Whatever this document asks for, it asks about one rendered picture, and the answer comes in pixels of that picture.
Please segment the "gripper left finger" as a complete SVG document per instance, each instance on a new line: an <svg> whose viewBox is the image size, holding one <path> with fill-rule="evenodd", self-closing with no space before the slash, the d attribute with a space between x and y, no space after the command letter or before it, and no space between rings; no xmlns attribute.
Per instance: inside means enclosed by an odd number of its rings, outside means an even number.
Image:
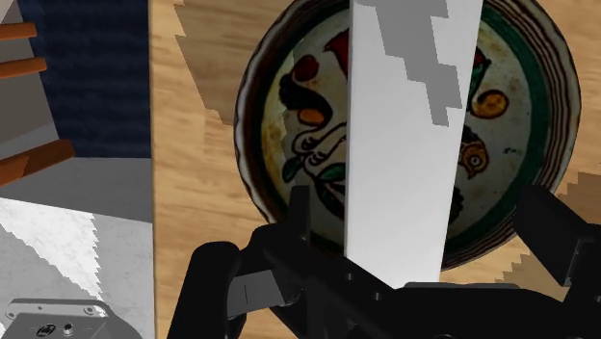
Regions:
<svg viewBox="0 0 601 339"><path fill-rule="evenodd" d="M212 242L192 254L168 339L238 339L247 315L271 310L297 339L394 339L392 289L346 257L312 247L309 190L295 187L282 223L248 245Z"/></svg>

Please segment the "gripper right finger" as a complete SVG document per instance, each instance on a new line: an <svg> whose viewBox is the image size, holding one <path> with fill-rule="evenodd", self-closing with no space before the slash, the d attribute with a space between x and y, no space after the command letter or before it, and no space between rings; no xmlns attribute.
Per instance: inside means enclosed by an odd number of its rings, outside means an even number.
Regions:
<svg viewBox="0 0 601 339"><path fill-rule="evenodd" d="M588 223L541 186L524 188L515 233L573 305L601 305L601 225Z"/></svg>

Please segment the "painted ceramic bowl, green rim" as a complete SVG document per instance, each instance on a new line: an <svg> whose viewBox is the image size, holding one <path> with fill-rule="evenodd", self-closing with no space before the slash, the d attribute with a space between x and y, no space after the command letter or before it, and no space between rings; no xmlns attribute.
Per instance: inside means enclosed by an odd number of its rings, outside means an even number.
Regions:
<svg viewBox="0 0 601 339"><path fill-rule="evenodd" d="M253 52L234 116L253 203L281 221L295 185L313 190L312 241L344 243L350 0L294 0ZM512 238L529 185L559 186L581 115L566 41L537 0L483 0L442 269Z"/></svg>

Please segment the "tall white flat box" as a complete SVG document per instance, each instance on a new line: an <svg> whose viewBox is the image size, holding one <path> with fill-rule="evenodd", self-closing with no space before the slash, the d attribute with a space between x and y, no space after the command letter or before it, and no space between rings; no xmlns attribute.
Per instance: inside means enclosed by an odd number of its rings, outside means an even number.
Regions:
<svg viewBox="0 0 601 339"><path fill-rule="evenodd" d="M483 0L351 0L346 256L437 281Z"/></svg>

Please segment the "brown wooden slatted furniture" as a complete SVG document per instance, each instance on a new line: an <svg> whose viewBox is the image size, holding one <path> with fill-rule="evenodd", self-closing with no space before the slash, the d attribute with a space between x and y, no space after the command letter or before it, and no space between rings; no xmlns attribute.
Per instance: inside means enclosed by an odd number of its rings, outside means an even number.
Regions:
<svg viewBox="0 0 601 339"><path fill-rule="evenodd" d="M0 24L0 41L29 39L38 35L33 22ZM0 63L0 80L44 72L43 57L32 57ZM53 141L0 160L0 187L25 176L73 158L75 150L69 140Z"/></svg>

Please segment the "dark blue rug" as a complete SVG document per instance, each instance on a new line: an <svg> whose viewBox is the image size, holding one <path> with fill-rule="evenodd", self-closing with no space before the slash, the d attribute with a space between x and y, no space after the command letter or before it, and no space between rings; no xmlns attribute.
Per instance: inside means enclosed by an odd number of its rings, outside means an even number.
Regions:
<svg viewBox="0 0 601 339"><path fill-rule="evenodd" d="M17 0L58 135L79 157L151 155L148 0Z"/></svg>

